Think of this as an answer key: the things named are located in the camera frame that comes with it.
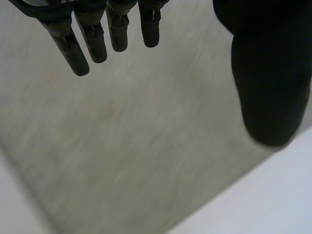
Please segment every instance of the floor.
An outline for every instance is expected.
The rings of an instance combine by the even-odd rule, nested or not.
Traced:
[[[168,234],[309,234],[312,128]],[[56,234],[0,153],[0,226],[10,234]]]
[[[123,53],[103,18],[108,60],[87,56],[77,77],[36,20],[0,1],[1,148],[59,233],[164,233],[271,154],[245,132],[211,2],[171,0],[154,49],[137,8]]]

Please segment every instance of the gray floor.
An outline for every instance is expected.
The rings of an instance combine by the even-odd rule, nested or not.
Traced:
[[[63,234],[161,234],[269,155],[244,130],[211,1],[172,0],[154,49],[130,20],[129,49],[107,33],[108,60],[78,78],[0,2],[0,142]]]

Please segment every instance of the white surface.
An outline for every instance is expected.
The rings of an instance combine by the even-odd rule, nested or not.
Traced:
[[[0,234],[52,234],[0,151]]]
[[[169,234],[312,233],[312,128]],[[0,152],[0,233],[51,234]]]
[[[170,234],[312,233],[312,128]]]

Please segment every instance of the robotic hand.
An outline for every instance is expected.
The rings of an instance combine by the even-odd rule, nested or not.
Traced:
[[[113,49],[127,48],[127,13],[137,0],[10,0],[49,31],[78,76],[88,63],[71,28],[74,11],[94,62],[107,58],[100,19],[106,9]],[[159,41],[160,9],[169,0],[138,0],[144,43]],[[233,34],[232,72],[243,120],[256,141],[287,145],[300,126],[312,77],[312,0],[213,0]]]
[[[73,72],[89,73],[88,62],[72,30],[74,12],[91,58],[96,63],[107,59],[104,31],[100,20],[106,11],[112,47],[117,52],[127,49],[127,14],[137,0],[9,0],[29,17],[37,18],[48,30]],[[160,9],[169,0],[138,0],[144,43],[155,47],[159,42]]]

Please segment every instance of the concrete floor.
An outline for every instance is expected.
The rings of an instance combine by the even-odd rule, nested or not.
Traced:
[[[269,151],[243,127],[211,1],[172,0],[154,49],[137,8],[126,52],[104,19],[109,58],[87,55],[79,78],[36,20],[0,2],[0,142],[59,233],[161,234]]]

